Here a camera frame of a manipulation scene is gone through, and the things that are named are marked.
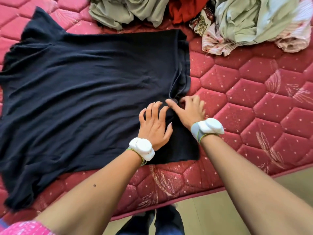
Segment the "wrist band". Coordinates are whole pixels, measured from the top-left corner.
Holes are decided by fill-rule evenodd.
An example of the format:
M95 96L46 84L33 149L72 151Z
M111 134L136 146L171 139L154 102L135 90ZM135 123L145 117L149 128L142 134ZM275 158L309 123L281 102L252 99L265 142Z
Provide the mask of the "wrist band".
M194 123L191 126L191 134L193 135L193 137L198 141L198 143L200 144L201 139L208 135L209 133L202 133L202 131L200 130L199 124L198 122Z
M126 149L126 151L127 150L132 150L132 151L134 151L135 153L137 153L134 149L131 149L131 148L128 148L128 149ZM139 153L137 153L138 155L139 155L139 157L141 157L141 159L142 159L142 163L141 163L141 165L140 166L143 166L143 165L145 165L146 163L147 163L147 161L145 160L145 159L143 159L143 157L142 156L140 156L140 154Z

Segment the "red mattress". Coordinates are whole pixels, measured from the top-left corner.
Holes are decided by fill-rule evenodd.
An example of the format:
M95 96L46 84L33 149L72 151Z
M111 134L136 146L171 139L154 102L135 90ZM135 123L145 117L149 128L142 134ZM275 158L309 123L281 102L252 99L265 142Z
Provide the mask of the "red mattress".
M50 13L70 33L116 33L96 25L86 0L0 0L1 68L4 54L19 41L35 6ZM238 47L221 57L202 52L201 37L189 27L175 27L190 41L189 95L198 94L206 101L207 117L218 119L225 127L225 142L272 176L312 166L313 43L295 54L263 43ZM171 28L174 26L165 18L157 29L148 22L134 22L118 32ZM0 181L0 216L7 224L32 219L94 172L60 176L29 209L17 213L3 205L7 192ZM129 182L112 219L222 189L221 179L203 151L199 161L143 166Z

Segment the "navy blue t-shirt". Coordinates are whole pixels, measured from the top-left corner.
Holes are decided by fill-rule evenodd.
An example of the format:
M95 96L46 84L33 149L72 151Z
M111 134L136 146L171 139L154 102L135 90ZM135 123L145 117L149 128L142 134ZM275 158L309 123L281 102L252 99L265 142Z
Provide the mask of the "navy blue t-shirt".
M107 165L138 135L139 112L151 102L179 100L189 74L180 30L69 34L37 8L0 73L5 204L26 208L60 174ZM199 158L196 140L172 110L170 122L171 139L150 164Z

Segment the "red cloth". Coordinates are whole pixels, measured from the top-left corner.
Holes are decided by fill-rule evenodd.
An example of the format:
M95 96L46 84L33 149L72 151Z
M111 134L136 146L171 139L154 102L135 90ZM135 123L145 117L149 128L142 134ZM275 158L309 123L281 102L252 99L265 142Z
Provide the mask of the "red cloth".
M187 22L200 13L208 0L170 0L168 8L173 24Z

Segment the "jeans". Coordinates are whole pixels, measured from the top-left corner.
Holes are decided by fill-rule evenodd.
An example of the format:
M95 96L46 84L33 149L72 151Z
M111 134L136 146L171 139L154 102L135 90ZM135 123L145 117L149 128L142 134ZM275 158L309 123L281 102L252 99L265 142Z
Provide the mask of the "jeans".
M116 235L148 235L156 213L155 235L185 235L182 218L174 206L168 205L156 211L150 210L143 216L133 216Z

